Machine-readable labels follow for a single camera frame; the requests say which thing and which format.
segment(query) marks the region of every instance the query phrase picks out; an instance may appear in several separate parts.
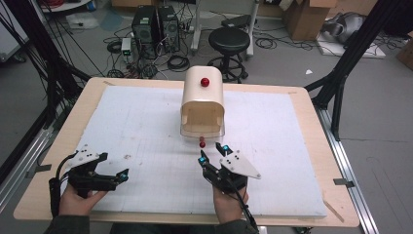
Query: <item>black metal bar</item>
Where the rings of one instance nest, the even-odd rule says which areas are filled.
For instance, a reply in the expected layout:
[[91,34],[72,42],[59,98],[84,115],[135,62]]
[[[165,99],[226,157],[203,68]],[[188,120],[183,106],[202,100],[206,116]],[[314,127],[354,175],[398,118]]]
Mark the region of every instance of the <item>black metal bar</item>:
[[79,70],[78,68],[74,67],[72,64],[64,60],[63,58],[61,59],[61,62],[70,70],[70,72],[79,77],[81,80],[88,82],[92,76],[86,74],[85,72]]
[[27,131],[27,133],[18,143],[16,148],[12,151],[12,153],[9,155],[6,161],[4,161],[4,163],[1,165],[0,184],[2,184],[3,181],[7,178],[9,173],[15,167],[16,163],[21,158],[21,155],[23,155],[24,151],[30,145],[31,141],[34,139],[34,137],[39,133],[39,131],[44,126],[46,119],[47,119],[47,112],[48,112],[47,108],[48,107],[46,107],[42,111],[42,113],[39,115],[39,117],[36,119],[36,121],[33,123],[33,125],[30,127],[30,129]]
[[340,140],[339,124],[346,79],[403,1],[407,0],[379,0],[331,73],[305,87],[308,92],[321,87],[313,97],[313,104],[322,109],[326,109],[335,97],[331,130],[336,140]]
[[58,76],[48,77],[48,79],[58,81],[66,97],[74,98],[78,96],[79,90],[76,81],[72,77],[70,70],[61,64],[61,55],[29,0],[4,0],[4,2],[36,48],[40,57],[48,63],[51,69],[56,71],[53,73]]

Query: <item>black stool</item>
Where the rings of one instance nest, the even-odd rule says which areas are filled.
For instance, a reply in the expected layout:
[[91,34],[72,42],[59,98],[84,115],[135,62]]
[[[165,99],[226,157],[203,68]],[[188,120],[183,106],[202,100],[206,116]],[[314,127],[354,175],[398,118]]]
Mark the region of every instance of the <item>black stool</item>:
[[[245,72],[245,67],[241,64],[243,61],[240,53],[245,51],[249,46],[249,35],[236,27],[220,27],[213,30],[209,34],[208,42],[213,49],[223,55],[210,60],[208,66],[213,66],[215,60],[220,60],[219,66],[216,66],[224,75],[223,82],[238,81],[241,84],[240,78],[245,79],[248,73]],[[230,60],[236,65],[230,66]],[[235,75],[232,70],[240,69],[240,75]]]

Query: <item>white foam board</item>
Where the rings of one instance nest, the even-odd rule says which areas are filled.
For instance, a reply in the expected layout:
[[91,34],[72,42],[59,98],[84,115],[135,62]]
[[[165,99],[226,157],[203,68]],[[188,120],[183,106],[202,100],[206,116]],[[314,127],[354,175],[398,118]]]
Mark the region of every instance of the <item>white foam board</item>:
[[[254,215],[326,216],[319,185],[289,95],[225,92],[223,144],[261,174],[248,181]],[[182,90],[107,87],[78,147],[107,152],[96,172],[130,169],[98,211],[214,214],[211,185],[198,164],[200,147],[180,135]],[[215,167],[222,158],[205,148]]]

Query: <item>wooden table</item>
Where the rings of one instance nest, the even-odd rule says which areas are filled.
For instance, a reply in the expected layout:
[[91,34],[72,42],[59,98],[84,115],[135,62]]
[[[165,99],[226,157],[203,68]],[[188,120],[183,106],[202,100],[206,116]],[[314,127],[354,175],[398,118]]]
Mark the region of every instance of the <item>wooden table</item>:
[[[79,139],[89,123],[94,109],[107,86],[136,86],[168,89],[183,89],[181,81],[127,80],[93,78],[88,82],[76,105],[61,128],[54,144],[43,161],[43,165],[52,164],[50,171],[37,173],[22,196],[14,216],[17,219],[48,220],[50,196],[48,181],[54,176],[61,160],[76,150]],[[282,226],[358,226],[359,220],[353,202],[344,185],[335,185],[334,178],[341,178],[334,156],[322,130],[319,118],[313,108],[307,91],[297,87],[257,86],[224,84],[225,91],[259,92],[288,94],[293,102],[302,135],[313,168],[319,182],[322,199],[327,209],[324,218],[279,218],[275,216],[258,216],[258,225]],[[93,212],[92,221],[117,222],[156,222],[156,223],[196,223],[214,224],[217,218],[213,214],[144,214]]]

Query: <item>red ball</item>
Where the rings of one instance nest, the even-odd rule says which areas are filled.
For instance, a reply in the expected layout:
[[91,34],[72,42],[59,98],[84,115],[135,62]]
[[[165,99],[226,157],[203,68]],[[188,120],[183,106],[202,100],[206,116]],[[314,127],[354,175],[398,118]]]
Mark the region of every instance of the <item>red ball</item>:
[[201,85],[203,87],[207,87],[209,85],[209,79],[208,78],[201,79]]

